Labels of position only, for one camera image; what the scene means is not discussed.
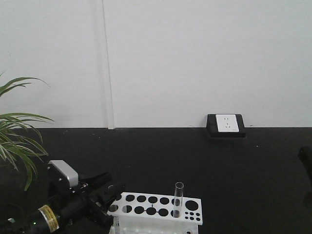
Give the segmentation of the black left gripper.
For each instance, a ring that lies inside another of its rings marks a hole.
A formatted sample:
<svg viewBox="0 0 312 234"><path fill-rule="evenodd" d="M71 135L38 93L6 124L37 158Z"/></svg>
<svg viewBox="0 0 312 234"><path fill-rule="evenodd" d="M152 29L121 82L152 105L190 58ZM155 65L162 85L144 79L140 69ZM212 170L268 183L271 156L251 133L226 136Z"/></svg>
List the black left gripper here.
<svg viewBox="0 0 312 234"><path fill-rule="evenodd" d="M100 226L111 226L114 218L108 214L116 198L124 192L125 183L113 184L115 189L108 191L112 180L109 172L94 177L80 178L79 184L69 192L59 191L49 184L49 205L60 226L71 226L86 218Z"/></svg>

